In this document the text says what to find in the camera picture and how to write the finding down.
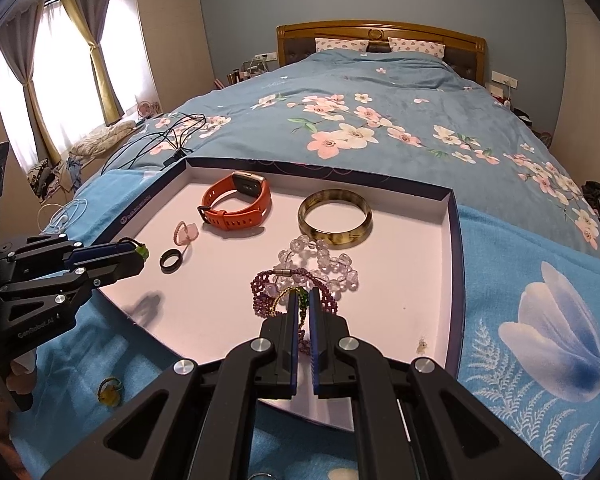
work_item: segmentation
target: pillow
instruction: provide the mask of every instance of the pillow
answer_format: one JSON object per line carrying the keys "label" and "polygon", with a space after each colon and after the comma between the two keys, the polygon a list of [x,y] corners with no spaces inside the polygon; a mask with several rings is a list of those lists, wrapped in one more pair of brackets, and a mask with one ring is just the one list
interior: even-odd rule
{"label": "pillow", "polygon": [[369,40],[332,40],[331,38],[315,38],[315,51],[331,50],[332,48],[344,48],[346,50],[356,50],[357,52],[366,52],[366,46]]}
{"label": "pillow", "polygon": [[389,38],[391,52],[424,52],[439,59],[445,57],[445,46],[430,41],[404,40],[403,38]]}

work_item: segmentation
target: window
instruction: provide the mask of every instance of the window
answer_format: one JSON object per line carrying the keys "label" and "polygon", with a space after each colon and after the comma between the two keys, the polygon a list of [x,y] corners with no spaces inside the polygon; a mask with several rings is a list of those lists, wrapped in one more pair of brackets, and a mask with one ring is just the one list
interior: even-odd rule
{"label": "window", "polygon": [[110,0],[102,33],[102,54],[114,92],[122,109],[136,110],[142,91],[142,64],[146,64],[144,39],[138,16],[123,0]]}
{"label": "window", "polygon": [[33,83],[52,142],[65,152],[104,123],[89,45],[60,2],[45,6],[36,38]]}
{"label": "window", "polygon": [[13,75],[0,50],[0,114],[18,164],[29,171],[38,162],[22,85]]}

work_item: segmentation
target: orange smartwatch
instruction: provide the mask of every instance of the orange smartwatch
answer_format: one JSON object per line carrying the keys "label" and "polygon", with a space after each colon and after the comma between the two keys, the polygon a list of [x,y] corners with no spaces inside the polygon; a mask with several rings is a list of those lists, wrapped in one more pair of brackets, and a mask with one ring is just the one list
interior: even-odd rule
{"label": "orange smartwatch", "polygon": [[[234,190],[254,197],[255,201],[244,209],[232,213],[212,208],[220,196]],[[202,204],[198,206],[198,212],[205,223],[223,231],[235,231],[260,225],[262,215],[270,205],[271,191],[269,183],[263,176],[246,171],[234,171],[206,190],[202,197]]]}

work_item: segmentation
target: green bead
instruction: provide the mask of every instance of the green bead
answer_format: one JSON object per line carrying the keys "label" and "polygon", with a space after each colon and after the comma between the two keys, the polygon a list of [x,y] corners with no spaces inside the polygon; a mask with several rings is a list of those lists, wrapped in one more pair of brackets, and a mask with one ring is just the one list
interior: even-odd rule
{"label": "green bead", "polygon": [[147,249],[146,245],[144,244],[138,245],[138,247],[136,247],[136,253],[140,254],[144,261],[147,261],[149,258],[149,249]]}

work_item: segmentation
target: wooden headboard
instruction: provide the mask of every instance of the wooden headboard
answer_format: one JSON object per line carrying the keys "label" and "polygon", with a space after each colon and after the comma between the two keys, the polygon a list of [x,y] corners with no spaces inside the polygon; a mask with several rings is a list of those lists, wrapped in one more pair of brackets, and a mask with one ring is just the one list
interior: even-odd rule
{"label": "wooden headboard", "polygon": [[484,84],[486,41],[477,36],[414,23],[358,20],[280,25],[276,31],[280,66],[295,63],[313,54],[315,38],[369,40],[368,52],[391,52],[387,38],[404,38],[443,43],[446,46],[444,61],[462,77]]}

